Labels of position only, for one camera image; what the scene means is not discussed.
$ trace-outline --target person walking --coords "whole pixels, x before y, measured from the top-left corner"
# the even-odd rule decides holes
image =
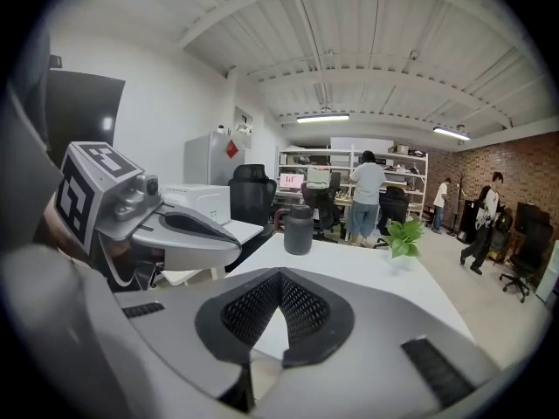
[[[437,196],[435,197],[435,216],[433,217],[433,224],[431,230],[437,234],[440,233],[440,225],[443,222],[443,215],[445,214],[445,202],[448,193],[448,185],[452,184],[450,177],[446,177],[445,181],[440,184],[437,191]]]
[[[349,176],[349,182],[355,184],[353,205],[349,211],[347,225],[353,245],[358,245],[359,235],[367,239],[375,229],[378,191],[386,182],[384,170],[376,164],[375,154],[366,150],[362,159],[363,164]]]
[[[475,220],[475,228],[478,235],[475,241],[460,252],[460,263],[464,265],[468,256],[474,256],[475,260],[470,266],[470,270],[481,275],[481,265],[485,261],[489,247],[491,246],[491,232],[493,229],[493,221],[498,212],[503,211],[504,206],[499,205],[499,189],[503,183],[503,174],[501,172],[493,172],[491,184],[485,186],[480,193],[478,202],[480,208]]]

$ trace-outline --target floor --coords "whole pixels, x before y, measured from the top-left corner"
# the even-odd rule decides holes
[[[339,241],[341,246],[349,246]],[[474,339],[501,368],[522,359],[534,348],[541,331],[549,321],[549,312],[531,291],[524,304],[514,289],[503,292],[504,265],[487,260],[477,275],[459,263],[459,253],[465,246],[443,232],[438,235],[426,230],[418,241],[420,262],[434,277],[454,304],[470,329]],[[189,284],[211,278],[199,273]],[[258,402],[272,387],[281,373],[280,362],[257,351],[252,352],[254,398]]]

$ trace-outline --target red diamond decoration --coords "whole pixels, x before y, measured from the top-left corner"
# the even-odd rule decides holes
[[[233,142],[233,140],[229,141],[229,144],[227,145],[227,154],[229,155],[229,158],[233,158],[237,152],[237,146],[235,146],[235,143]]]

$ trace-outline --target ceiling pipe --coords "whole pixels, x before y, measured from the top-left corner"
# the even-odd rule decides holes
[[[487,110],[488,108],[494,107],[497,104],[499,104],[500,102],[504,101],[504,100],[508,100],[511,96],[516,95],[518,92],[521,92],[522,90],[525,90],[526,88],[532,86],[533,84],[536,84],[537,82],[539,82],[540,80],[542,80],[543,75],[541,74],[540,76],[538,76],[536,79],[533,79],[529,82],[527,82],[526,84],[524,84],[523,86],[520,86],[518,88],[515,88],[513,91],[505,94],[504,96],[501,96],[500,98],[498,98],[497,100],[493,101],[491,104],[487,104],[486,106],[480,107],[477,110],[474,110],[473,112],[469,113],[468,115],[466,115],[464,118],[462,118],[460,120],[464,121],[467,120],[468,118],[472,118],[474,115],[477,115],[478,113],[483,112],[484,110]]]
[[[303,0],[295,0],[295,6],[297,7],[297,11],[299,12],[301,21],[303,22],[303,26],[305,27],[305,32],[307,33],[308,42],[311,45],[311,49],[313,50],[313,57],[314,63],[316,66],[316,70],[318,71],[319,78],[322,83],[322,95],[324,97],[323,101],[319,101],[322,106],[328,105],[328,92],[326,90],[326,83],[324,78],[322,77],[322,63],[321,63],[321,55],[318,52],[318,45],[316,44],[316,38],[314,37],[313,28],[311,27],[310,20],[308,19],[307,10],[305,9],[305,5],[303,4]]]

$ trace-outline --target brown brick wall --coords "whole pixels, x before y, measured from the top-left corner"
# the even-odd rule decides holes
[[[559,238],[559,133],[538,135],[517,141],[494,144],[465,152],[450,153],[429,149],[429,175],[425,205],[432,205],[438,185],[452,178],[449,200],[456,196],[455,183],[464,173],[464,191],[468,199],[478,196],[491,181],[494,171],[505,178],[500,191],[501,203],[516,214],[518,202],[534,203],[547,211],[554,227],[553,240]],[[452,223],[452,209],[445,209],[444,225]]]

